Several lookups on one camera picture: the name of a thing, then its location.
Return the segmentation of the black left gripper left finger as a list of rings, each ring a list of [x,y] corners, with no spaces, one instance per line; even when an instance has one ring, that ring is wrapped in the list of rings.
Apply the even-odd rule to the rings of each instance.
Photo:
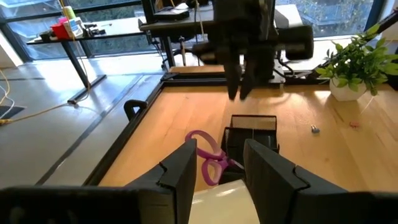
[[[187,224],[197,175],[197,140],[185,141],[156,166],[126,185],[136,194],[132,223]]]

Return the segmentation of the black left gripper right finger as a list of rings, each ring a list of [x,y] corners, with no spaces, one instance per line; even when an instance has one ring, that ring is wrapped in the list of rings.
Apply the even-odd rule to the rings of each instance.
[[[246,187],[261,223],[331,223],[333,194],[346,190],[261,143],[244,143]]]

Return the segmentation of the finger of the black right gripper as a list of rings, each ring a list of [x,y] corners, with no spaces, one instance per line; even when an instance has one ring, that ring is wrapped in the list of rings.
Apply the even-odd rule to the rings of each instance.
[[[240,66],[239,57],[232,57],[227,59],[223,66],[224,75],[227,83],[228,96],[230,100],[234,100],[242,75],[242,68]]]
[[[244,78],[242,80],[240,96],[239,96],[241,101],[244,101],[248,97],[248,95],[250,94],[255,85],[256,67],[257,67],[257,60],[255,58],[248,58],[246,60]]]

